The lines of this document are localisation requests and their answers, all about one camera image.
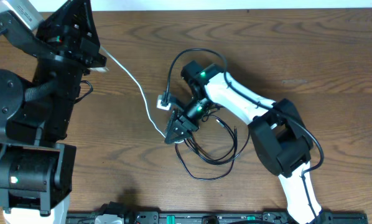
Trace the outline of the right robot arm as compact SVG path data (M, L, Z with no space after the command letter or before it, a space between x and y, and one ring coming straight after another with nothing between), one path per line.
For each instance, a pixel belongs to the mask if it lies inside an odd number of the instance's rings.
M322 208L311 183L310 172L323 162L323 149L305 127L294 104L262 97L238 83L224 68L204 68L196 61L186 64L181 77L192 99L172 113L165 143L191 141L198 120L219 105L242 120L263 166L279 178L287 200L287 212L297 223L318 223Z

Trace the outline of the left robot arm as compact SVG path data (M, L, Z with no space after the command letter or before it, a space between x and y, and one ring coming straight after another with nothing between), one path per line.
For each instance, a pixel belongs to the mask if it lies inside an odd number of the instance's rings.
M89 1L43 18L0 1L0 36L35 57L32 80L0 69L0 207L6 223L65 223L76 147L64 143L84 76L106 65Z

